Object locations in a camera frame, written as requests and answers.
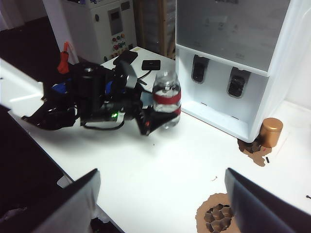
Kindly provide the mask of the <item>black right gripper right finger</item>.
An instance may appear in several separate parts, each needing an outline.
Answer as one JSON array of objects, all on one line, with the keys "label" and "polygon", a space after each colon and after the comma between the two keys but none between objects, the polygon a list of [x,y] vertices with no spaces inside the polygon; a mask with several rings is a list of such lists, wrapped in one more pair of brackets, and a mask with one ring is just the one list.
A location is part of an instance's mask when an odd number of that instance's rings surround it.
[{"label": "black right gripper right finger", "polygon": [[225,171],[230,206],[242,233],[309,233],[311,215],[283,201],[232,168]]}]

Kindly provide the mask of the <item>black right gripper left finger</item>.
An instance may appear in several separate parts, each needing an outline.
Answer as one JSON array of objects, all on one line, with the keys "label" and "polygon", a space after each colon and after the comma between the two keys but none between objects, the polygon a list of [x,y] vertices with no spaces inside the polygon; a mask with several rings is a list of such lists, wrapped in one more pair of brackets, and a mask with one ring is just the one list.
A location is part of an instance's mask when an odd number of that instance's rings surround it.
[{"label": "black right gripper left finger", "polygon": [[86,233],[96,207],[100,172],[94,169],[41,200],[14,220],[16,233]]}]

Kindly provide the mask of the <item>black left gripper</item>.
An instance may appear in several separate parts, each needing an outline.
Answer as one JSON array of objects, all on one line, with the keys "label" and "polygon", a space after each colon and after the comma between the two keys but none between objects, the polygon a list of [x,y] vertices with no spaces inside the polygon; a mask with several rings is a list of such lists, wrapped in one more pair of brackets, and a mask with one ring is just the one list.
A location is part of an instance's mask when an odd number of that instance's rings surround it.
[{"label": "black left gripper", "polygon": [[137,80],[134,87],[127,87],[121,81],[109,81],[105,85],[105,102],[103,108],[108,118],[117,125],[103,128],[104,131],[120,129],[125,121],[135,119],[141,135],[150,133],[177,117],[176,113],[152,112],[154,108],[153,93],[143,87],[147,83]]}]

